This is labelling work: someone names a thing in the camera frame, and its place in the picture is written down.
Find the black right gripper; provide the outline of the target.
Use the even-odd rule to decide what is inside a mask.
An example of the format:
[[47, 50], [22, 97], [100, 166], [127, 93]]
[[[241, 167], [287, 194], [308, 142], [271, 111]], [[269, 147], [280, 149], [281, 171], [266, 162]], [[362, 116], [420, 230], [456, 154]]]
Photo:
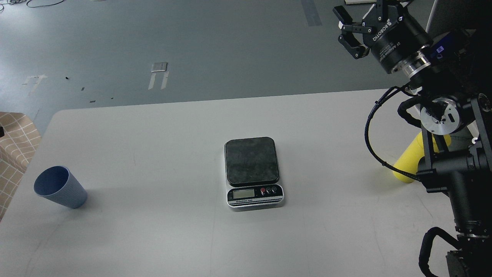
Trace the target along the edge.
[[[387, 74], [397, 64], [425, 46], [432, 38], [408, 12], [413, 0], [377, 0], [362, 22], [355, 22], [343, 6], [333, 8], [339, 20], [338, 42], [355, 58], [364, 58], [369, 51]], [[363, 34], [362, 42], [355, 34]]]

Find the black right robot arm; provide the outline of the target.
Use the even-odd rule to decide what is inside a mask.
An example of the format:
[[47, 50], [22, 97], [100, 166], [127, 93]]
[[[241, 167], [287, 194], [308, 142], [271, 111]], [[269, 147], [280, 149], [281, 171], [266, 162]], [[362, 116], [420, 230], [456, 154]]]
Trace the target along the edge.
[[[371, 53], [387, 74], [404, 72], [408, 83], [388, 89], [374, 104], [364, 127], [372, 156], [386, 168], [419, 181], [427, 193], [450, 200], [454, 238], [439, 227], [421, 243], [419, 268], [434, 274], [429, 258], [436, 237], [454, 247], [446, 261], [451, 277], [491, 276], [491, 1], [450, 0], [430, 21], [445, 30], [430, 34], [409, 13], [409, 0], [377, 0], [360, 22], [340, 5], [333, 8], [338, 41], [355, 58]], [[369, 128], [376, 111], [396, 93], [409, 99], [398, 115], [420, 128], [423, 156], [417, 172], [398, 169], [371, 147]]]

